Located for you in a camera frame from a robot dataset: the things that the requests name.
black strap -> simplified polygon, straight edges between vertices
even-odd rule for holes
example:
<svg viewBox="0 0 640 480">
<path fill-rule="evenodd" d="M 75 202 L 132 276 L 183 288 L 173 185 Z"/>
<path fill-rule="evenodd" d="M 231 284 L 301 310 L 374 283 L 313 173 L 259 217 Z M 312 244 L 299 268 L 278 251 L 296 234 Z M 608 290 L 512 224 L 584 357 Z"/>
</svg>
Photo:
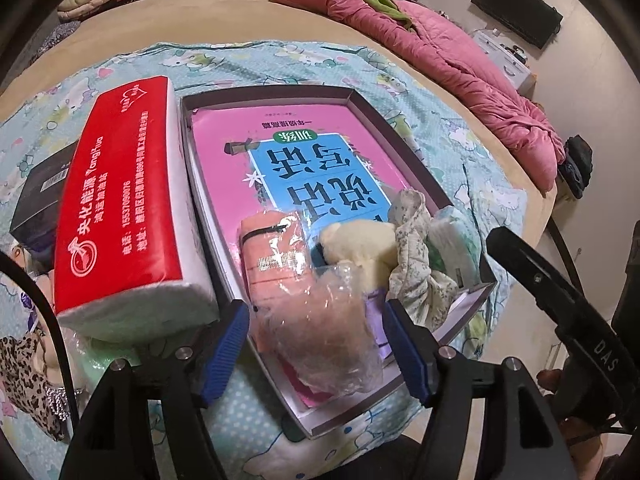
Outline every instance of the black strap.
<svg viewBox="0 0 640 480">
<path fill-rule="evenodd" d="M 560 229 L 558 229 L 553 217 L 549 217 L 549 222 L 546 223 L 546 230 L 549 231 L 551 239 L 554 241 L 554 244 L 560 253 L 560 257 L 564 263 L 564 268 L 569 274 L 569 279 L 571 280 L 572 285 L 584 296 L 584 289 L 582 288 L 582 282 L 580 281 L 578 270 L 575 268 L 574 260 L 571 258 L 569 249 L 564 243 L 564 238 L 562 238 Z"/>
<path fill-rule="evenodd" d="M 249 239 L 249 238 L 253 238 L 254 236 L 258 236 L 258 235 L 263 235 L 263 234 L 267 234 L 267 233 L 281 233 L 283 232 L 285 229 L 287 228 L 286 225 L 270 225 L 269 227 L 261 227 L 260 229 L 254 229 L 253 231 L 249 231 L 247 234 L 245 234 L 242 239 L 240 240 L 240 245 L 244 245 L 244 243 Z"/>
</svg>

leopard print fabric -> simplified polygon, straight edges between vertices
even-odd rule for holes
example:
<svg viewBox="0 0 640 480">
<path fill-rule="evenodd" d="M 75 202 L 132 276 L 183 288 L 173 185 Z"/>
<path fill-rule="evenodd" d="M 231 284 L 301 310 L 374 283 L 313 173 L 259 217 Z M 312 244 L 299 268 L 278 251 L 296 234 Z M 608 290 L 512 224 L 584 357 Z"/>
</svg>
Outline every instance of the leopard print fabric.
<svg viewBox="0 0 640 480">
<path fill-rule="evenodd" d="M 32 359 L 42 332 L 36 329 L 22 339 L 0 339 L 0 380 L 11 403 L 31 415 L 35 423 L 56 441 L 65 433 L 59 418 L 53 413 L 45 397 L 47 383 L 43 375 L 33 369 Z"/>
</svg>

pink blanket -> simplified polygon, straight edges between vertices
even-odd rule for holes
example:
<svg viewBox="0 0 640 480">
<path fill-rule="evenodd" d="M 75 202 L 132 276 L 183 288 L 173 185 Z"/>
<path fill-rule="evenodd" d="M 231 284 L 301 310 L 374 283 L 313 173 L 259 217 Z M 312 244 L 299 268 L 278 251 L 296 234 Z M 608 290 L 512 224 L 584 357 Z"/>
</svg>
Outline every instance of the pink blanket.
<svg viewBox="0 0 640 480">
<path fill-rule="evenodd" d="M 564 160 L 562 141 L 544 112 L 519 95 L 463 30 L 432 10 L 404 0 L 417 34 L 363 0 L 275 0 L 324 14 L 379 41 L 451 92 L 510 150 L 542 191 L 552 189 Z"/>
</svg>

tissue pack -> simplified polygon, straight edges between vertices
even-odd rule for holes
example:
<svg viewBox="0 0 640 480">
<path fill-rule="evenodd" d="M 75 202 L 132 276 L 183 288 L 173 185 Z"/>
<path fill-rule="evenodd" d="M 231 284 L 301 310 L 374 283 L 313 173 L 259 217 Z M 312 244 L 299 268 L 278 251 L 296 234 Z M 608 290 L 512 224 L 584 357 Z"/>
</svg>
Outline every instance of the tissue pack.
<svg viewBox="0 0 640 480">
<path fill-rule="evenodd" d="M 101 94 L 72 161 L 56 233 L 60 325 L 143 342 L 218 316 L 168 78 Z"/>
</svg>

plastic bag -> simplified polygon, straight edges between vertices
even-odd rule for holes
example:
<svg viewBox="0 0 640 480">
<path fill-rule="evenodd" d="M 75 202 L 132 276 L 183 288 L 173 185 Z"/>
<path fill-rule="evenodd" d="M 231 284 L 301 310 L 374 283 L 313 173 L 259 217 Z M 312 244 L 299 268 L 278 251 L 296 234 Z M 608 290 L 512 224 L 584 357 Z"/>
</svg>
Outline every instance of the plastic bag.
<svg viewBox="0 0 640 480">
<path fill-rule="evenodd" d="M 341 396 L 382 384 L 382 359 L 356 266 L 318 269 L 303 292 L 284 295 L 262 310 L 269 345 L 312 391 Z"/>
<path fill-rule="evenodd" d="M 314 281 L 311 256 L 297 212 L 268 210 L 242 220 L 239 232 L 244 278 L 255 313 L 250 333 L 259 352 L 270 349 L 262 314 Z"/>
<path fill-rule="evenodd" d="M 480 283 L 482 244 L 478 230 L 464 213 L 452 205 L 440 209 L 431 219 L 424 243 L 431 269 L 453 278 L 459 288 Z"/>
</svg>

